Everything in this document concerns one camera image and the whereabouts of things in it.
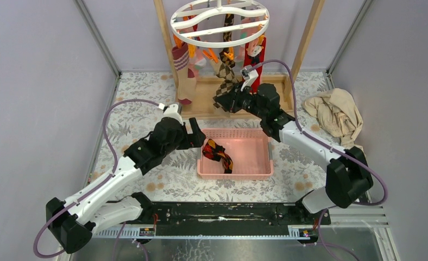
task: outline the glass surface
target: glass surface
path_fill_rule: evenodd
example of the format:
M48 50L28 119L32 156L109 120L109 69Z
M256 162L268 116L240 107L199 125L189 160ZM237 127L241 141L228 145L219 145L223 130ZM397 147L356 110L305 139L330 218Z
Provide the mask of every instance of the glass surface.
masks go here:
M360 260L382 260L371 228L322 228L322 234L326 243L346 247ZM110 261L114 242L93 238L71 260ZM322 245L303 247L295 240L154 239L144 246L149 260L334 260ZM342 250L330 249L342 260L355 260ZM116 260L145 260L145 255L130 239L120 239Z

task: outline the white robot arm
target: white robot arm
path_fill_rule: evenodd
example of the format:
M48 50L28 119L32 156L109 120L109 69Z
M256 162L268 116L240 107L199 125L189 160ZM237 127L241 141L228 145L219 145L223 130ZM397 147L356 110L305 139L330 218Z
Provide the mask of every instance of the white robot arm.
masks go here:
M314 214L332 206L346 208L373 186L371 174L356 163L333 152L341 151L367 166L364 153L357 147L349 150L333 145L305 128L299 128L293 116L280 108L280 96L273 84L261 84L256 94L250 85L257 72L245 67L245 81L215 98L231 113L243 109L261 119L263 131L278 142L296 148L326 170L326 186L313 190L297 204Z
M74 203L48 226L67 253L82 248L93 234L128 220L136 220L141 215L141 204L133 197L107 203L117 191L160 165L172 151L203 145L206 136L199 129L196 119L189 119L192 133L188 134L178 103L168 107L161 105L160 108L164 110L161 121L149 133L148 139L140 139L124 152L115 172L109 169L64 201L53 198L46 204L46 217L49 220Z

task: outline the wooden frame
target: wooden frame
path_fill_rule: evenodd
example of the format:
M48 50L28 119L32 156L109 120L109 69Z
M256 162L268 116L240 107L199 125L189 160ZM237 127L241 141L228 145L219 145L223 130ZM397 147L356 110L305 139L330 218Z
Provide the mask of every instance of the wooden frame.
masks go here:
M299 73L300 66L304 60L305 53L312 39L314 29L323 9L325 0L313 0L313 5L307 19L307 24L305 25L304 33L300 39L299 48L297 49L297 54L294 58L294 63L292 64L291 74L292 78L295 80L297 74ZM163 41L165 42L165 49L168 55L169 65L174 77L175 87L176 87L176 99L177 99L177 88L179 87L179 80L177 77L177 72L174 67L174 61L172 58L172 42L171 42L171 32L169 31L168 23L166 21L166 12L163 5L163 0L153 0L155 4L156 13L158 16L158 21L161 27L161 33L163 36ZM266 75L262 76L262 81L264 83L273 83L276 86L276 90L281 100L281 107L283 110L293 115L294 113L294 104L292 95L292 86L291 80L288 75ZM222 116L214 113L214 106L212 97L215 94L218 86L222 82L221 79L217 77L200 77L197 81L197 95L193 100L192 104L185 105L182 109L182 117L196 117L198 119L222 119L226 116ZM240 111L235 114L230 115L231 118L240 118L247 119L253 117L252 115L246 113L245 111Z

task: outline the plastic basket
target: plastic basket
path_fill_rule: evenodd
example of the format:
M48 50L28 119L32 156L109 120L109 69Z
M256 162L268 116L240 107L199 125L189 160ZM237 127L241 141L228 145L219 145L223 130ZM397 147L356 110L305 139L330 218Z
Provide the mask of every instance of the plastic basket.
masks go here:
M232 174L224 174L222 163L210 160L201 151L197 162L203 179L264 180L273 174L270 139L262 129L203 129L208 139L225 148L233 160Z

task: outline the beige cloth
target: beige cloth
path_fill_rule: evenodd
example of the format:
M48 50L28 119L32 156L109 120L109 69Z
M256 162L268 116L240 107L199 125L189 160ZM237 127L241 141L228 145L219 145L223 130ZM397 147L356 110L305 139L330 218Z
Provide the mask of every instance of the beige cloth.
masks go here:
M355 145L363 127L363 118L350 93L335 88L307 99L303 107L329 134L340 137L342 146L351 148Z

